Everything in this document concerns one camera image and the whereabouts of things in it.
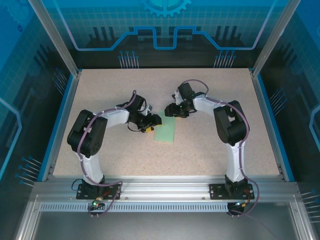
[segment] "beige work surface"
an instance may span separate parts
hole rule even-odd
[[[79,112],[99,112],[128,101],[132,91],[153,106],[153,113],[173,103],[171,95],[185,80],[199,79],[209,86],[208,96],[240,102],[250,125],[245,145],[249,175],[278,175],[266,126],[249,70],[240,69],[85,69],[82,71],[54,169],[56,177],[81,176],[80,162],[67,144]],[[202,84],[190,83],[195,92]],[[154,140],[155,132],[141,133],[126,124],[105,131],[98,152],[106,176],[212,176],[227,170],[227,150],[218,137],[215,120],[204,112],[177,118],[173,143]]]

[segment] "gear icon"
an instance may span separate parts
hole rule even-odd
[[[27,0],[0,0],[1,6],[6,6],[11,17],[20,25],[28,19],[29,3]]]
[[[180,14],[180,10],[187,9],[186,5],[191,4],[191,0],[141,0],[144,10],[149,10],[150,14],[156,14],[157,17],[174,14]]]

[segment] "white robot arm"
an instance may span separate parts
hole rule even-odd
[[[181,84],[172,97],[175,103],[171,103],[165,108],[164,113],[167,117],[187,118],[190,113],[202,111],[215,118],[218,136],[227,147],[228,164],[225,175],[225,190],[231,198],[235,197],[237,192],[242,194],[243,190],[248,187],[248,181],[241,172],[244,168],[245,142],[241,144],[241,155],[240,143],[245,139],[247,133],[246,125],[241,116],[223,104],[222,101],[208,97],[203,92],[195,93],[187,82]],[[243,114],[237,101],[227,104],[232,105]]]
[[[132,104],[123,108],[126,104],[117,105],[97,117],[81,144],[80,156],[78,154],[77,156],[80,161],[83,161],[81,163],[84,172],[83,180],[89,185],[94,185],[93,182],[104,183],[98,151],[101,148],[106,129],[118,124],[128,124],[128,129],[131,131],[147,133],[153,131],[154,126],[162,124],[161,118],[157,114],[151,114],[152,107],[147,105],[143,97],[136,95]],[[96,115],[97,113],[88,110],[80,112],[67,138],[67,142],[74,152],[77,152],[78,145],[89,122]],[[137,130],[129,128],[129,123],[136,124]]]

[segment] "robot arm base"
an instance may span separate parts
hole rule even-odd
[[[103,196],[104,200],[112,200],[117,193],[120,184],[114,186],[96,186],[92,185],[85,180],[78,185],[76,199],[78,200],[95,200],[96,198]],[[105,183],[105,177],[101,180],[100,184]],[[120,192],[116,197],[116,200],[120,199]]]
[[[209,184],[209,191],[211,200],[247,200],[247,193],[250,200],[255,199],[252,184],[249,184],[247,179],[232,182],[225,176],[225,183]]]

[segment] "green block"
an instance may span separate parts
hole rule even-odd
[[[176,118],[165,116],[165,112],[158,115],[162,119],[162,126],[155,127],[154,140],[159,142],[173,143],[175,138]]]

